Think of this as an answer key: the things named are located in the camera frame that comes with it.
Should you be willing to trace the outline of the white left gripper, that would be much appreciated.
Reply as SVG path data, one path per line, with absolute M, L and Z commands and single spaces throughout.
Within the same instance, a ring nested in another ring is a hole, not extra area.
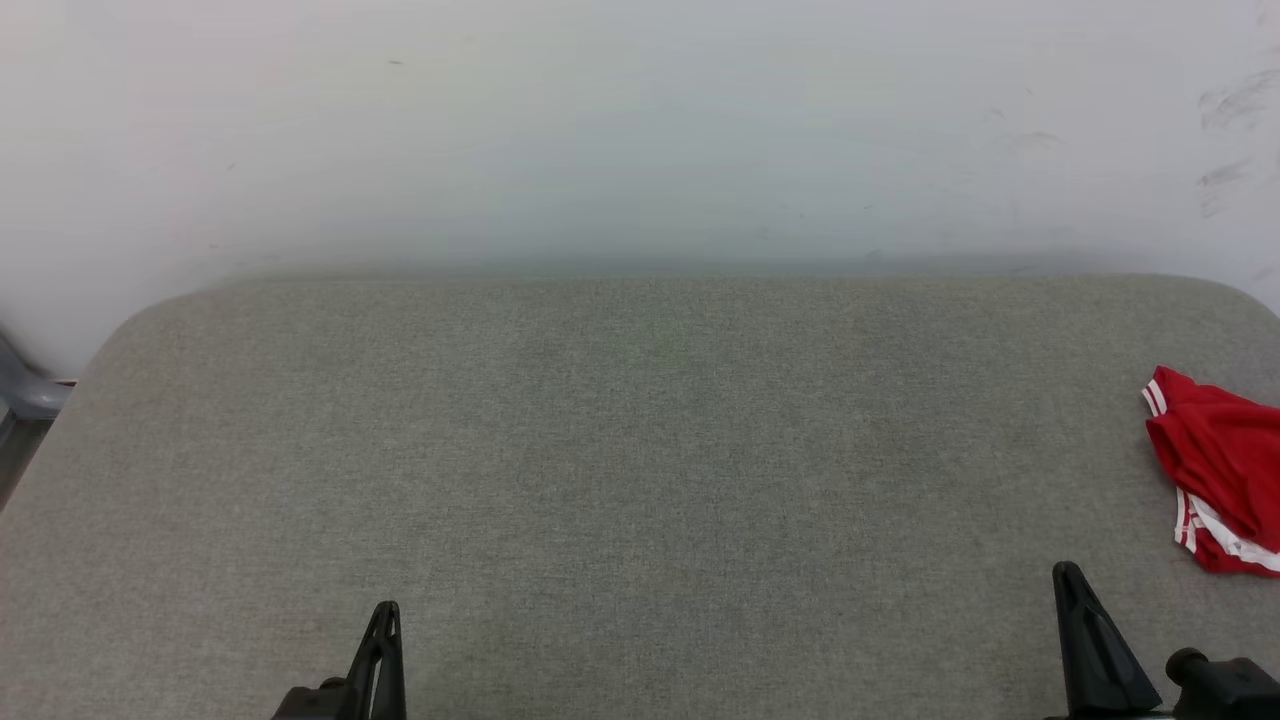
M 348 674 L 319 687 L 291 688 L 271 720 L 407 719 L 401 609 L 374 609 Z

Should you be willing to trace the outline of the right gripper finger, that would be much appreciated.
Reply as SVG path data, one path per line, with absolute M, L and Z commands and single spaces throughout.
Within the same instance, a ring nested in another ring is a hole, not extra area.
M 1052 570 L 1068 717 L 1152 717 L 1155 684 L 1075 562 Z

